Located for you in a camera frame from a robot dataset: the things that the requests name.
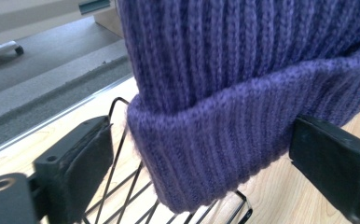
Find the black wire rack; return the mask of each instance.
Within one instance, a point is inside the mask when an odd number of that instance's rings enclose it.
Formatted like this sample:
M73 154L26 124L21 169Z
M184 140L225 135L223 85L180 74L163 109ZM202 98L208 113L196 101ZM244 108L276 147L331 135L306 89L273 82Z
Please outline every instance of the black wire rack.
M116 98L110 107L110 111L109 111L110 119L113 117L113 112L114 112L114 109L115 109L116 105L118 104L118 102L123 103L125 105L128 105L128 103L129 103L128 101L126 101L125 99L123 99L121 97ZM83 222L86 224L90 224L90 223L95 223L95 224L97 224L97 223L103 223L103 224L117 223L117 224L119 224L119 223L123 223L121 221L123 220L123 217L127 212L127 208L135 200L137 200L138 198L141 198L143 196L143 194L146 193L146 190L148 188L152 187L152 182L148 181L139 190L137 190L135 192L135 186L139 180L142 170L145 168L143 163L140 161L138 164L138 167L135 170L133 170L128 176L123 178L122 181L120 181L112 189L110 189L110 187L112 185L113 176L114 176L116 168L118 166L119 157L120 157L121 152L124 150L124 144L126 144L125 139L128 136L128 134L129 134L129 130L125 126L124 130L122 132L121 138L119 140L117 151L115 151L115 158L113 160L113 165L108 174L108 179L107 179L107 182L104 187L104 194L102 196L102 199L100 199L98 202L93 204L86 211L85 216L82 218ZM131 186L128 189L127 196L126 196L126 199L125 199L125 202L123 203L123 205L121 205L120 208L118 208L117 210L112 212L105 220L103 220L102 213L104 210L105 202L112 198L113 198L113 200L115 200L116 192L119 191L119 189L121 189L123 186L125 186L126 184L129 184L129 183L131 183ZM240 224L245 223L250 218L250 216L253 214L253 208L252 208L251 204L249 203L249 201L247 200L246 196L244 196L240 191L236 190L233 193L240 199L240 203L232 211L231 215L228 217L228 219L225 223L228 223L228 224L233 223L235 217L239 216L241 214L241 212L244 211L244 209L246 210L246 212L241 218L238 219L238 220L240 220L238 223L240 223ZM183 223L198 223L198 224L202 223L205 220L205 218L209 216L210 213L213 213L212 212L213 208L217 205L217 202L219 202L219 201L214 201L210 206L202 207L195 213L188 213L187 217ZM134 223L135 224L150 223L151 220L153 219L153 216L159 216L159 213L157 212L157 208L159 207L159 205L160 205L160 202L158 199L156 199L156 201L153 203L153 205L150 206L149 208L147 208L144 212L140 211L138 214L132 214L132 216L135 217L135 219L136 219L136 221L134 221ZM179 221L177 219L180 219L179 215L173 214L167 220L160 219L159 223L169 224L169 223L174 223L175 221L176 221L176 223L179 223Z

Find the purple knit beanie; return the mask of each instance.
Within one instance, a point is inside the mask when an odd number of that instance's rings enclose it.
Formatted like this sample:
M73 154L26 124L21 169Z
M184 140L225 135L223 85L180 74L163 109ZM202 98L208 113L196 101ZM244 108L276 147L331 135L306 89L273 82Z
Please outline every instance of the purple knit beanie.
M128 124L162 203L222 198L287 151L297 115L360 111L360 1L120 0Z

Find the purple fabric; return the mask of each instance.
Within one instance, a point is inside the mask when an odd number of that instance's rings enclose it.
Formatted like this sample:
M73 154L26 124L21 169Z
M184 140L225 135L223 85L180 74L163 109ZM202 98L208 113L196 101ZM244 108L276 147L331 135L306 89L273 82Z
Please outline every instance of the purple fabric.
M128 124L162 203L222 198L287 151L299 114L360 111L360 1L122 0Z

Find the ribbed knit fabric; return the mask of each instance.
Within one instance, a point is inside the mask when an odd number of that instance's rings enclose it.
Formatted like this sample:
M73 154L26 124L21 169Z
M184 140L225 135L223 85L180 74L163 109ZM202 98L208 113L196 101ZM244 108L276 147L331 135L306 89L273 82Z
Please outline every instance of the ribbed knit fabric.
M128 124L162 203L194 211L360 111L360 1L120 0Z

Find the wooden table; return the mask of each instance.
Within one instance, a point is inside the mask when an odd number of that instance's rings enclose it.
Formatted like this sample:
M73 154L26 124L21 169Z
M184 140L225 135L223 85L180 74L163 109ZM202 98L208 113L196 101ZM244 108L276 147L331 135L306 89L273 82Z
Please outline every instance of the wooden table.
M0 152L0 175L15 172L30 175L33 172L31 162L61 137L85 119L107 114L111 101L115 97L122 96L130 100L136 92L134 79L129 79L8 146ZM113 117L115 118L112 129L114 148L117 148L124 127L125 108L125 105L118 106ZM360 114L345 125L343 129L360 137ZM114 187L124 176L137 168L139 161L132 140L128 137L111 186ZM141 173L138 181L140 184L136 186L136 190L148 181L148 174L144 170ZM109 216L109 213L113 213L123 204L128 187L128 185L124 186L124 190L120 190L107 201L100 220L104 220L105 217ZM247 183L240 185L239 190L247 196L254 209L248 223L349 223L291 164L287 155L282 156L271 166L259 172L258 175L253 176ZM96 202L102 195L103 188L100 188L93 201ZM142 211L146 211L155 200L154 190L150 186L140 200L130 205L121 223L134 222L135 218L143 214ZM239 201L234 193L229 193L224 200L213 208L203 223L224 223ZM243 209L235 220L242 218L245 211ZM162 223L172 215L168 209L160 205L151 223ZM181 215L174 223L182 223L185 218L187 218L187 214Z

